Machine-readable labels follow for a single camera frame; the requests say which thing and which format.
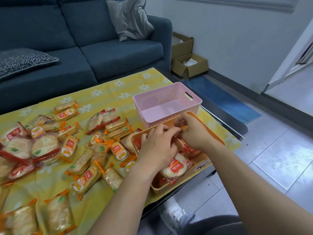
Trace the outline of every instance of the throw pillow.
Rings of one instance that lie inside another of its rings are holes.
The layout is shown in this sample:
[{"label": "throw pillow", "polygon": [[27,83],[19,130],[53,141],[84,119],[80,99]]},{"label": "throw pillow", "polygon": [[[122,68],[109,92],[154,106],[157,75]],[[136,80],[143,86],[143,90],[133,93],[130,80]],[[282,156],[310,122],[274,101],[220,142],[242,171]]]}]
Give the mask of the throw pillow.
[{"label": "throw pillow", "polygon": [[59,61],[58,58],[29,48],[15,48],[1,51],[0,79],[3,80],[15,73],[57,61]]},{"label": "throw pillow", "polygon": [[127,39],[147,39],[154,31],[144,10],[146,0],[107,0],[106,3],[120,42]]}]

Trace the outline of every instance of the human hand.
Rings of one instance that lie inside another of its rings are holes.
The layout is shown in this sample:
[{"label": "human hand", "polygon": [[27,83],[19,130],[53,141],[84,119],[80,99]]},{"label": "human hand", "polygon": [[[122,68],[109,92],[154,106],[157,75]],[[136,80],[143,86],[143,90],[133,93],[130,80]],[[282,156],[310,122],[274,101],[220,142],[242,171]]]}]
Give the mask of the human hand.
[{"label": "human hand", "polygon": [[174,122],[176,127],[188,126],[181,133],[182,139],[193,149],[205,151],[216,140],[209,134],[206,128],[193,116],[183,113]]},{"label": "human hand", "polygon": [[146,173],[154,177],[166,168],[177,154],[177,145],[174,143],[171,145],[171,138],[180,131],[180,128],[169,128],[164,124],[159,124],[155,129],[151,129],[149,134],[143,134],[136,164],[140,164],[142,170],[148,169],[149,172]]}]

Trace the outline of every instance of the cardboard box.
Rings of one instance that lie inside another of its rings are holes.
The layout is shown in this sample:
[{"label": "cardboard box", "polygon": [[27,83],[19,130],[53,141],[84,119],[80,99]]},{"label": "cardboard box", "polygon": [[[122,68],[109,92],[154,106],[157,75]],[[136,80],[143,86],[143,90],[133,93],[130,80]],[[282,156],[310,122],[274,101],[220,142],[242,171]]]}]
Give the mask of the cardboard box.
[{"label": "cardboard box", "polygon": [[190,54],[193,52],[194,39],[173,32],[173,36],[181,39],[183,42],[172,45],[171,62],[178,57]]},{"label": "cardboard box", "polygon": [[[198,63],[187,67],[183,64],[183,62],[187,62],[189,59],[193,59]],[[174,59],[174,61],[172,62],[171,70],[179,76],[183,77],[184,79],[188,79],[190,77],[208,71],[208,60],[196,54],[184,55]]]}]

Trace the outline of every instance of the white sneaker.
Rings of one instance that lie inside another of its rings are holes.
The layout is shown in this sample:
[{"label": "white sneaker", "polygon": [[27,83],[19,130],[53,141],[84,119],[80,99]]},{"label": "white sneaker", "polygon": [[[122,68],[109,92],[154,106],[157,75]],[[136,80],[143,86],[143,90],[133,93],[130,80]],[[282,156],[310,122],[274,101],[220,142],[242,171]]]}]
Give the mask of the white sneaker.
[{"label": "white sneaker", "polygon": [[159,207],[159,213],[166,227],[173,233],[178,234],[178,224],[181,217],[186,214],[173,197],[169,198]]}]

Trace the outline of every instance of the pink plastic basket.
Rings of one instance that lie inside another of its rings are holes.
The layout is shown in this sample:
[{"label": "pink plastic basket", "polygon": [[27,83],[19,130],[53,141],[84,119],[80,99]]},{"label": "pink plastic basket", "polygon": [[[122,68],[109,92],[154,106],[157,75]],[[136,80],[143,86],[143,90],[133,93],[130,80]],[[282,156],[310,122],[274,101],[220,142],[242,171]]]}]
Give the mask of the pink plastic basket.
[{"label": "pink plastic basket", "polygon": [[180,82],[134,95],[133,99],[139,118],[146,128],[182,112],[191,111],[197,114],[202,103],[199,97]]}]

